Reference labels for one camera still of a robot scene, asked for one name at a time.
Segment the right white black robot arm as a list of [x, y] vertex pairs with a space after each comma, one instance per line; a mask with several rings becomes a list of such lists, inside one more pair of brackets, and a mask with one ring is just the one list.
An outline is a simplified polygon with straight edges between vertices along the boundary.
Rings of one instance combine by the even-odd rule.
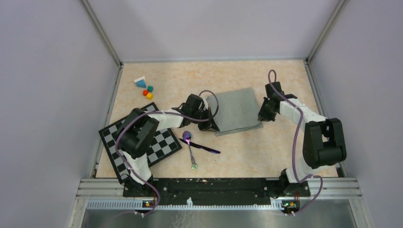
[[326, 118], [310, 110], [293, 94], [284, 94], [280, 82], [265, 86], [267, 96], [258, 114], [258, 120], [274, 121], [276, 115], [290, 119], [296, 124], [293, 154], [296, 153], [297, 135], [303, 131], [302, 157], [292, 157], [292, 166], [285, 169], [278, 184], [279, 191], [291, 196], [304, 182], [324, 167], [342, 162], [347, 157], [342, 123], [337, 118]]

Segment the grey cloth napkin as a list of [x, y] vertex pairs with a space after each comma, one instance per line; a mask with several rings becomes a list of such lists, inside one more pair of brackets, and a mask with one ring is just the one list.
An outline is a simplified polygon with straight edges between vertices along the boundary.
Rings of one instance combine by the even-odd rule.
[[258, 120], [260, 106], [251, 87], [218, 93], [216, 97], [217, 100], [213, 95], [205, 98], [213, 113], [218, 110], [217, 115], [213, 118], [219, 129], [215, 136], [263, 127], [263, 123]]

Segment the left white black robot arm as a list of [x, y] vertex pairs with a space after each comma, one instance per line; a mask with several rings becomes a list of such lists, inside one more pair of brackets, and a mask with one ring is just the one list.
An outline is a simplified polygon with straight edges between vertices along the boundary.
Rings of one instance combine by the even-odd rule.
[[205, 98], [195, 94], [189, 95], [184, 103], [169, 110], [146, 112], [135, 108], [113, 134], [115, 151], [129, 170], [129, 176], [135, 182], [134, 190], [140, 196], [149, 195], [153, 188], [146, 153], [155, 133], [169, 128], [183, 128], [189, 124], [197, 124], [200, 131], [217, 132], [219, 128], [214, 117], [219, 112], [219, 100], [216, 95], [213, 97], [215, 108]]

